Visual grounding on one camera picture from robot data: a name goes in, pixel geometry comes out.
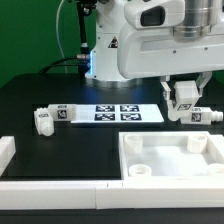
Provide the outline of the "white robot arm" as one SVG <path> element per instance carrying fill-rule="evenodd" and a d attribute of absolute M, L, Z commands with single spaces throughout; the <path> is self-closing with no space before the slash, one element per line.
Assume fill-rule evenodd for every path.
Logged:
<path fill-rule="evenodd" d="M 224 70 L 223 0 L 110 0 L 97 4 L 89 80 L 106 86 L 149 77 L 200 73 L 168 101 L 192 107 L 201 84 Z"/>

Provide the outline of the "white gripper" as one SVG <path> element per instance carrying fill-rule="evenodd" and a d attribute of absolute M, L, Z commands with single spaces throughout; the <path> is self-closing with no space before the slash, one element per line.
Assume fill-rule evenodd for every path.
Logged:
<path fill-rule="evenodd" d="M 125 78 L 162 76 L 168 108 L 173 107 L 170 77 L 202 72 L 199 95 L 224 70 L 223 0 L 131 0 L 119 34 L 117 65 Z"/>

